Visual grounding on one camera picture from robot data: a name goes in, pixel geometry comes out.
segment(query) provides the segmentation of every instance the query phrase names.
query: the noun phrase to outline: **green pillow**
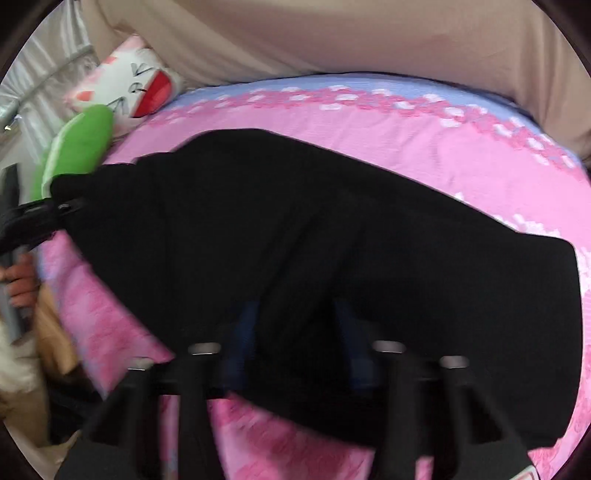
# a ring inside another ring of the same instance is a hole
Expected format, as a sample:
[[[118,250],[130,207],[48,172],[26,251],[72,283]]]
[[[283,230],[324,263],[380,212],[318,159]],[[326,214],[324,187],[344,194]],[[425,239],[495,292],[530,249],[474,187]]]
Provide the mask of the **green pillow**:
[[[51,196],[53,177],[64,173],[90,173],[101,162],[113,137],[113,112],[93,105],[65,124],[43,155],[35,172],[31,200]]]

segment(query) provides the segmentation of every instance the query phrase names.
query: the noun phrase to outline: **black fabric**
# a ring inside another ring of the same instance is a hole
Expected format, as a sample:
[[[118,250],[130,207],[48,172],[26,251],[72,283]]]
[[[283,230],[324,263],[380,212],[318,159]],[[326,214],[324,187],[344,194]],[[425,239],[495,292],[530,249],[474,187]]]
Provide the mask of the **black fabric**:
[[[423,357],[464,355],[529,448],[570,420],[582,355],[565,241],[513,232],[404,177],[257,130],[53,181],[95,273],[176,353],[260,301],[252,401],[375,445],[383,392],[352,394],[332,301]]]

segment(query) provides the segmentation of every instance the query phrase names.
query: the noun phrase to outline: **pink bedsheet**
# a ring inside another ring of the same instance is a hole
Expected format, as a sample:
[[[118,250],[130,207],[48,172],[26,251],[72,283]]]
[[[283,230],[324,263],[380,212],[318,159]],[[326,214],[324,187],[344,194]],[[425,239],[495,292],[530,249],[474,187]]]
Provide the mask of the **pink bedsheet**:
[[[374,101],[368,102],[368,96]],[[518,231],[569,240],[580,270],[583,373],[566,435],[551,449],[531,452],[541,478],[549,480],[591,421],[591,188],[565,151],[518,118],[502,121],[479,105],[454,106],[437,95],[419,100],[390,97],[387,91],[355,92],[335,85],[321,92],[294,87],[202,100],[156,115],[130,135],[108,162],[131,162],[144,154],[168,151],[212,129],[264,128],[418,180]],[[42,257],[63,323],[101,391],[116,384],[135,356],[170,359],[93,276],[65,233],[42,246]],[[367,477],[372,457],[367,450],[316,436],[239,398],[212,401],[211,409],[229,479]],[[163,451],[174,475],[176,402],[166,399],[163,410],[167,419]],[[428,477],[428,461],[419,462],[417,478]]]

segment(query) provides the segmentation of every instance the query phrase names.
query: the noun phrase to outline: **cartoon face print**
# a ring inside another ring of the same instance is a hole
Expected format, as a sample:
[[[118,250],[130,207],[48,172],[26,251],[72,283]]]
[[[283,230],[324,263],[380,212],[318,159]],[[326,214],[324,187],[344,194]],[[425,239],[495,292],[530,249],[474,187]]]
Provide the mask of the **cartoon face print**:
[[[66,103],[78,112],[97,103],[108,105],[115,113],[118,136],[162,108],[182,86],[182,78],[133,35],[66,96]]]
[[[131,80],[123,95],[107,103],[115,113],[141,118],[156,112],[171,98],[172,81],[161,69],[132,63]]]

